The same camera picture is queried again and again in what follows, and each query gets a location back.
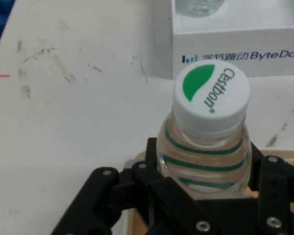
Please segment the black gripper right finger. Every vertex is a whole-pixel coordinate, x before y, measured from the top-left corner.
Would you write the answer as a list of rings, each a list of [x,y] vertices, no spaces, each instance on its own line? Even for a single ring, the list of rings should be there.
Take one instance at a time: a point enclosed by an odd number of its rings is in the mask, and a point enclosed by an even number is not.
[[[258,192],[257,230],[262,235],[294,235],[294,165],[264,155],[252,143],[249,188]]]

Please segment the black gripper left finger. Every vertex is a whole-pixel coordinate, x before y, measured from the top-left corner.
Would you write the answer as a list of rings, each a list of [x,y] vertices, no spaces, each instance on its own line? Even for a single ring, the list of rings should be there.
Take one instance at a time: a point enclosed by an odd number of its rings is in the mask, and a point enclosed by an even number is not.
[[[157,170],[156,138],[146,154],[118,172],[95,169],[55,226],[55,235],[110,235],[127,209],[135,209],[150,235],[216,235],[211,216],[171,177]]]

